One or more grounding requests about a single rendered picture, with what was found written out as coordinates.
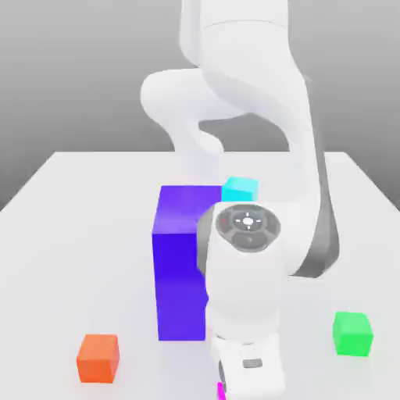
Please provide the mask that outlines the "small cyan cube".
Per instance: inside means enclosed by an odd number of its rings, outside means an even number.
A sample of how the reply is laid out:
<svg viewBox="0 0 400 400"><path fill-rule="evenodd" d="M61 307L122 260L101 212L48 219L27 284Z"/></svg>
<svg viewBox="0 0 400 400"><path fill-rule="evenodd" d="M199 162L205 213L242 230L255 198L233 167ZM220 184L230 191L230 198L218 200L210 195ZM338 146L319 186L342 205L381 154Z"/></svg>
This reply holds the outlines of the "small cyan cube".
<svg viewBox="0 0 400 400"><path fill-rule="evenodd" d="M229 177L221 189L222 202L255 202L259 182L249 177Z"/></svg>

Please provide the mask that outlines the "small orange cube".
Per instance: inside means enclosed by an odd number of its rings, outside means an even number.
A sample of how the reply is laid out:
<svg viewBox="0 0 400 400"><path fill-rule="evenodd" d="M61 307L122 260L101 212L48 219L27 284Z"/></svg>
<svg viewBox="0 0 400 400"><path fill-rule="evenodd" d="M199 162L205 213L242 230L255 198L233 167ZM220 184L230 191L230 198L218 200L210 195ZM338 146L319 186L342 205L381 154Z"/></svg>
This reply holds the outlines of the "small orange cube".
<svg viewBox="0 0 400 400"><path fill-rule="evenodd" d="M81 383L111 384L120 362L116 334L86 334L77 354Z"/></svg>

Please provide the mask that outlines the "small green cube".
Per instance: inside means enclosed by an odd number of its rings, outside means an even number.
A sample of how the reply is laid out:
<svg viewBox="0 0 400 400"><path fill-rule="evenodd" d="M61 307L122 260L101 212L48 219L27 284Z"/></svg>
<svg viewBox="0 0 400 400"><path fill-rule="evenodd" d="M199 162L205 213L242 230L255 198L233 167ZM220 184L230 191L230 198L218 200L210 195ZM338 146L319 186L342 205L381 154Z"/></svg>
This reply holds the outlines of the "small green cube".
<svg viewBox="0 0 400 400"><path fill-rule="evenodd" d="M332 328L338 355L367 357L373 343L373 330L363 312L336 312Z"/></svg>

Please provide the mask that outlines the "large purple box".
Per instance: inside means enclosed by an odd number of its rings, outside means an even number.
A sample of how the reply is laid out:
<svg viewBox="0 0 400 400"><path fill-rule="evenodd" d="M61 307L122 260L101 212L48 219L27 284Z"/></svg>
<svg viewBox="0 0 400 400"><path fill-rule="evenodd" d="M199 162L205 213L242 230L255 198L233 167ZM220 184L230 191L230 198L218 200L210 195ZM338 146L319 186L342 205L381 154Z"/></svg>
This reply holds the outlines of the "large purple box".
<svg viewBox="0 0 400 400"><path fill-rule="evenodd" d="M221 200L219 185L163 185L152 228L160 341L204 341L205 280L197 268L197 223Z"/></svg>

